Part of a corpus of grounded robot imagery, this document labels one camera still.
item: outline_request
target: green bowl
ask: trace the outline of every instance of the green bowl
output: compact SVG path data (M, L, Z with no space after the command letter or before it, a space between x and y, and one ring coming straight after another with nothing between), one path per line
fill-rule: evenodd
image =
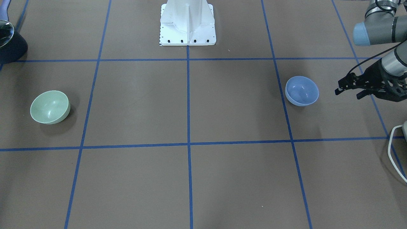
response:
M71 110L68 97L60 91L40 94L31 104L31 117L42 124L55 124L64 120Z

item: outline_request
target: white plastic mount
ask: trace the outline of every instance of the white plastic mount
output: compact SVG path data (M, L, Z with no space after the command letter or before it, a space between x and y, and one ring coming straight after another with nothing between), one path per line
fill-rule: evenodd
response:
M168 0L161 6L160 45L214 45L213 6L206 0Z

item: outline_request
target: grid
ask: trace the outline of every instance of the grid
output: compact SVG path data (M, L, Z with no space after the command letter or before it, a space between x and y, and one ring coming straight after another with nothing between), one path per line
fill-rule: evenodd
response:
M190 48L189 46L186 47L186 58L174 58L174 59L102 59L102 50L103 50L103 43L105 39L105 33L106 33L106 28L107 24L109 21L109 13L110 13L110 8L112 4L112 0L109 0L109 5L107 8L106 12L106 18L105 18L105 24L103 28L103 34L102 34L102 39L100 42L100 48L99 48L99 53L98 53L98 58L97 59L46 59L46 60L18 60L17 62L95 62L96 63L96 68L94 71L94 78L92 82L92 89L90 91L90 97L89 97L89 102L88 102L88 109L86 112L86 118L85 118L85 123L83 127L83 134L81 138L81 144L79 146L69 146L69 147L39 147L39 148L3 148L0 149L0 152L12 152L12 151L35 151L35 150L79 150L78 153L78 158L77 158L77 164L76 164L76 169L75 169L75 174L74 174L74 179L72 183L72 190L71 190L71 195L69 199L69 205L68 205L68 210L66 214L66 221L65 221L65 229L68 228L68 223L69 223L69 218L70 218L70 211L72 207L72 201L74 199L74 192L75 192L75 185L76 185L76 180L78 177L78 171L80 168L80 162L81 162L81 156L82 156L82 150L83 149L107 149L107 148L142 148L142 147L171 147L171 146L187 146L188 148L188 177L189 177L189 201L190 201L190 228L193 228L193 184L192 184L192 167L191 167L191 146L193 145L232 145L232 144L261 144L261 143L291 143L292 151L294 154L294 159L295 159L295 164L297 168L297 173L298 173L298 179L299 183L301 186L301 191L302 191L302 197L305 205L305 210L306 210L306 215L308 218L308 223L309 223L309 228L311 229L312 226L312 221L311 221L311 216L309 213L308 209L308 204L306 200L306 192L304 190L304 186L302 183L302 177L301 177L301 170L300 170L300 165L298 162L297 154L296 154L296 149L295 149L295 143L298 142L318 142L318 141L364 141L364 140L383 140L383 139L388 139L388 131L387 128L383 122L383 118L380 114L378 105L375 102L375 99L373 96L371 97L372 103L375 107L375 110L377 112L378 118L380 119L381 125L383 127L384 131L384 136L382 137L352 137L352 138L321 138L321 139L294 139L292 132L291 132L291 126L290 126L290 120L286 108L286 104L284 101L284 93L283 93L283 88L281 85L281 80L278 72L278 66L277 66L277 60L303 60L303 59L354 59L356 63L359 63L359 60L367 59L368 57L358 57L356 55L356 52L353 48L353 45L351 43L351 40L349 38L349 35L345 29L344 23L342 21L342 18L339 14L339 11L336 7L336 4L334 0L331 0L333 7L335 8L335 11L337 13L338 20L341 23L341 26L343 28L343 31L346 35L346 38L348 40L349 46L352 50L352 53L354 57L293 57L293 58L284 58L284 57L275 57L274 53L274 48L273 48L273 42L272 42L272 32L269 30L269 25L267 21L267 16L266 16L266 10L264 6L263 0L261 1L262 5L262 11L264 15L264 20L266 24L266 30L268 34L268 39L270 43L270 51L272 54L272 57L268 58L190 58ZM18 28L21 25L21 22L24 17L24 13L27 9L29 0L26 0L26 3L24 5L24 9L22 12L22 15L16 25L16 28ZM268 141L214 141L214 142L192 142L191 137L190 137L190 62L191 61L229 61L229 60L271 60L273 61L274 68L276 71L277 75L277 81L278 81L278 86L280 90L280 96L281 96L281 102L282 106L284 108L284 114L285 114L285 119L287 122L287 128L289 132L289 139L285 140L268 140ZM92 99L93 99L93 90L95 87L96 79L98 76L98 69L99 69L99 64L100 62L136 62L136 61L181 61L186 63L186 69L187 69L187 142L181 142L181 143L157 143L157 144L133 144L133 145L91 145L91 146L84 146L84 141L85 141L85 136L86 136L86 129L88 126L88 119L91 111L91 105L92 105ZM398 162L398 165L401 169L401 172L404 174L403 168L401 166L400 160L397 157L397 153L394 148L392 148L394 156Z

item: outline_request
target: white cable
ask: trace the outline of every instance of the white cable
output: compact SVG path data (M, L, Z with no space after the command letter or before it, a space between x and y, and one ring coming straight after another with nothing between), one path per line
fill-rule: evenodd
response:
M391 132L391 134L390 134L389 146L387 147L387 154L389 154L389 159L390 159L390 161L392 162L393 167L396 169L397 173L401 176L401 178L403 178L404 182L407 183L407 179L403 176L403 174L401 174L400 170L397 168L397 166L396 166L396 164L394 163L394 160L393 160L393 158L392 158L392 154L391 154L391 152L390 152L390 148L392 147L392 140L393 140L394 131L395 131L395 129L400 128L400 127L402 127L402 126L403 126L403 125L399 125L399 126L393 127L392 132Z

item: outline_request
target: purple handle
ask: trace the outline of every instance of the purple handle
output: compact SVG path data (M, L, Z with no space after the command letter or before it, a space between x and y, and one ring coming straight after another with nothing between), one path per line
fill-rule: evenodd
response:
M0 6L0 20L9 21L7 10L9 9L11 0L3 0Z

